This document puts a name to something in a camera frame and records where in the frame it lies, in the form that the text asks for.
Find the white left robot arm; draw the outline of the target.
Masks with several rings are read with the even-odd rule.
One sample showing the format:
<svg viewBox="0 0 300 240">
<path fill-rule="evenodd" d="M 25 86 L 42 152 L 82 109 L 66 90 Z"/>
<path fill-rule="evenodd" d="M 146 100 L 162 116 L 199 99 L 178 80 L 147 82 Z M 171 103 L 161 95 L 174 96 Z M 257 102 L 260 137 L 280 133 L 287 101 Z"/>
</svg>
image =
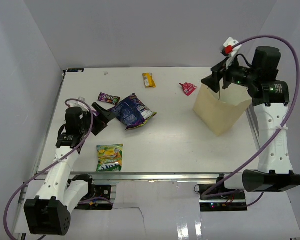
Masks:
<svg viewBox="0 0 300 240">
<path fill-rule="evenodd" d="M 66 235 L 73 210 L 83 198 L 89 200 L 95 196 L 96 187 L 88 175 L 72 180 L 69 177 L 88 136 L 97 136 L 114 118 L 112 112 L 95 102 L 86 108 L 70 106 L 65 111 L 52 167 L 45 169 L 47 176 L 41 188 L 23 206 L 31 234 Z"/>
</svg>

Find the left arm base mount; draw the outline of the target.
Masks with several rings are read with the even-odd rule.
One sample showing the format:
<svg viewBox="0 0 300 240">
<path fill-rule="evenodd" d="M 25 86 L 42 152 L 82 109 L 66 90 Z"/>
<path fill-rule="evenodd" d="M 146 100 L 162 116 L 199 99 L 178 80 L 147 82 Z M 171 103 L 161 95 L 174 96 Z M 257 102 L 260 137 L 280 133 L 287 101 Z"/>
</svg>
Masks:
<svg viewBox="0 0 300 240">
<path fill-rule="evenodd" d="M 105 198 L 110 202 L 114 203 L 116 198 L 117 187 L 115 185 L 93 185 L 94 195 L 89 195 L 86 198 L 83 198 L 82 201 L 89 200 L 91 198 Z M 75 209 L 76 210 L 90 210 L 90 211 L 110 211 L 112 210 L 112 205 L 106 200 L 93 200 L 88 201 L 83 204 L 79 204 Z"/>
</svg>

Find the purple white snack packet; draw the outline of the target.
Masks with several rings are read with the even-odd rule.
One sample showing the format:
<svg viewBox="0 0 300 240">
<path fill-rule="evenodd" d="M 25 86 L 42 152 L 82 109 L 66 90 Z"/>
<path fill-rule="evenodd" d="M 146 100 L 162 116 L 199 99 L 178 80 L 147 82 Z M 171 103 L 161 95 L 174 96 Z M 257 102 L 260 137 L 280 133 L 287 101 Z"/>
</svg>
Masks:
<svg viewBox="0 0 300 240">
<path fill-rule="evenodd" d="M 89 111 L 89 113 L 93 113 L 93 115 L 94 115 L 95 117 L 98 117 L 98 116 L 100 115 L 99 112 L 96 111 L 96 110 L 91 110 L 91 111 Z"/>
</svg>

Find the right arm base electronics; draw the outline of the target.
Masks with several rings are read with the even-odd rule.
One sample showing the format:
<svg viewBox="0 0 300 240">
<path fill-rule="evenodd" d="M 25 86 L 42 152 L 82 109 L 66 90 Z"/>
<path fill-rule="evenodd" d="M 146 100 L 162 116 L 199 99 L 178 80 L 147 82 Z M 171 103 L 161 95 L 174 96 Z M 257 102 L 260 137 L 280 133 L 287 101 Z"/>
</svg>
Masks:
<svg viewBox="0 0 300 240">
<path fill-rule="evenodd" d="M 218 196 L 202 196 L 211 184 L 196 184 L 194 186 L 194 192 L 199 196 L 199 206 L 201 213 L 212 213 L 212 212 L 238 212 L 247 211 L 247 201 L 245 192 L 242 190 L 222 189 L 217 188 L 213 190 L 209 195 L 221 194 L 226 192 L 234 192 L 226 195 Z"/>
</svg>

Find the dark blue chips bag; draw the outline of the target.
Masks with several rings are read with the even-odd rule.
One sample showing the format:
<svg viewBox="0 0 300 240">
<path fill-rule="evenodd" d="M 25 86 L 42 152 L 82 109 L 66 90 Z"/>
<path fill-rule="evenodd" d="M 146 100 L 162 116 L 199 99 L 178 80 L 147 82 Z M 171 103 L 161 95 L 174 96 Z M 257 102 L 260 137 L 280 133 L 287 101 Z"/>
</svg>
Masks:
<svg viewBox="0 0 300 240">
<path fill-rule="evenodd" d="M 144 126 L 157 112 L 149 109 L 135 93 L 121 100 L 109 111 L 126 126 L 126 130 L 132 130 Z"/>
</svg>

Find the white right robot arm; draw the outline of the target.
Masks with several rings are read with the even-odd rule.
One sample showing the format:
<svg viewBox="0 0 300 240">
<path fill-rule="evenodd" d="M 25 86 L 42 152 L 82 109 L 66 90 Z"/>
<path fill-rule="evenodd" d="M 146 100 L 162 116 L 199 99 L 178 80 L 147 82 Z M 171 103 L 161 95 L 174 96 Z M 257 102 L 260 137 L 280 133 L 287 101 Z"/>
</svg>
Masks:
<svg viewBox="0 0 300 240">
<path fill-rule="evenodd" d="M 214 93 L 231 84 L 247 88 L 257 118 L 260 148 L 246 163 L 202 193 L 226 200 L 234 190 L 281 193 L 300 186 L 300 174 L 294 173 L 287 140 L 287 121 L 295 101 L 290 101 L 289 87 L 277 80 L 280 50 L 270 46 L 256 48 L 251 64 L 243 67 L 234 56 L 227 56 L 211 68 L 211 75 L 201 80 Z"/>
</svg>

